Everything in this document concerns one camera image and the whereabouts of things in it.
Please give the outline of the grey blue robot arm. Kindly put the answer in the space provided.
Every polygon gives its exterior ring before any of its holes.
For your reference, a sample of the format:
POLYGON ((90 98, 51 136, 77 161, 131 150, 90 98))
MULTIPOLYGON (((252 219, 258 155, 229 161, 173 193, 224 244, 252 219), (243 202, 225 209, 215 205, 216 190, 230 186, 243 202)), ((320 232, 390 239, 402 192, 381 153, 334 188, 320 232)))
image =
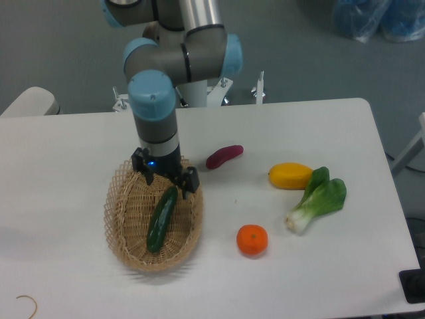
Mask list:
POLYGON ((159 27, 158 35, 130 41, 123 53, 128 100, 140 140, 131 160, 147 183, 163 176, 188 197, 200 181, 194 167, 181 164, 177 89, 239 73, 240 40, 227 33, 218 1, 103 1, 101 6, 113 27, 159 27))

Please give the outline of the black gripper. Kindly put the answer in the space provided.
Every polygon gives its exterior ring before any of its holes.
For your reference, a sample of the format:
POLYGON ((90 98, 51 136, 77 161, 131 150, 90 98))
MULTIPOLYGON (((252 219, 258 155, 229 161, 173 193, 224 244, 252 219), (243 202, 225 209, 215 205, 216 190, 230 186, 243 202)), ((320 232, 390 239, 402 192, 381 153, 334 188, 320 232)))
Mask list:
POLYGON ((155 175, 159 175, 181 186, 183 199, 195 194, 200 185, 197 169, 182 166, 180 148, 165 156, 152 156, 147 148, 137 148, 131 155, 131 164, 135 172, 144 176, 147 185, 151 185, 155 175))

